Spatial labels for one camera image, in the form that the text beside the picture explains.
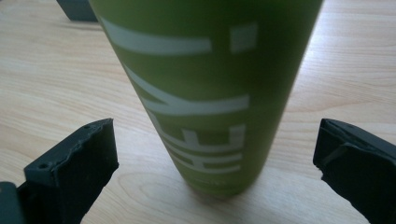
black plastic object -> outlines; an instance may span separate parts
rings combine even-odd
[[[396,223],[396,146],[333,119],[320,123],[314,164],[373,224]]]
[[[113,120],[84,125],[26,166],[18,189],[0,183],[0,223],[80,223],[118,167]]]
[[[88,0],[57,0],[70,21],[97,21]]]

